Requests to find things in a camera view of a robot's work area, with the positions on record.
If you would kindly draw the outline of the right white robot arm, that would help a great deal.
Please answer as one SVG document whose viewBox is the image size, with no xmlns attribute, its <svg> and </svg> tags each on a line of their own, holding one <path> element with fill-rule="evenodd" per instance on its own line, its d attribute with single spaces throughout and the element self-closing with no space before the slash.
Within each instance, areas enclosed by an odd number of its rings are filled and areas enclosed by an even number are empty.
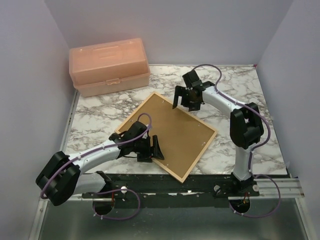
<svg viewBox="0 0 320 240">
<path fill-rule="evenodd" d="M 248 190 L 247 182 L 252 178 L 252 150 L 264 134 L 262 118 L 255 103 L 245 104 L 218 90 L 211 81 L 203 82 L 193 69 L 182 76 L 185 87 L 177 85 L 174 90 L 172 108 L 180 104 L 188 111 L 201 109 L 202 104 L 209 104 L 229 118 L 229 134 L 236 146 L 235 166 L 230 183 L 230 191 L 241 196 Z"/>
</svg>

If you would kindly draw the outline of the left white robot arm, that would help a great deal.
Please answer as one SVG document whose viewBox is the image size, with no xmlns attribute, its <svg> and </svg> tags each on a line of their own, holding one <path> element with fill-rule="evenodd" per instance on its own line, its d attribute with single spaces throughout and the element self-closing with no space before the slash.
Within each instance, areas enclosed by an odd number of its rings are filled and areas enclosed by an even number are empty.
<svg viewBox="0 0 320 240">
<path fill-rule="evenodd" d="M 96 193 L 101 198 L 107 197 L 112 188 L 111 179 L 102 171 L 88 171 L 131 153 L 136 154 L 139 162 L 164 160 L 158 137 L 150 136 L 149 129 L 136 121 L 128 130 L 113 133 L 96 147 L 71 155 L 56 152 L 35 180 L 41 189 L 40 197 L 50 200 L 54 206 L 76 194 Z"/>
</svg>

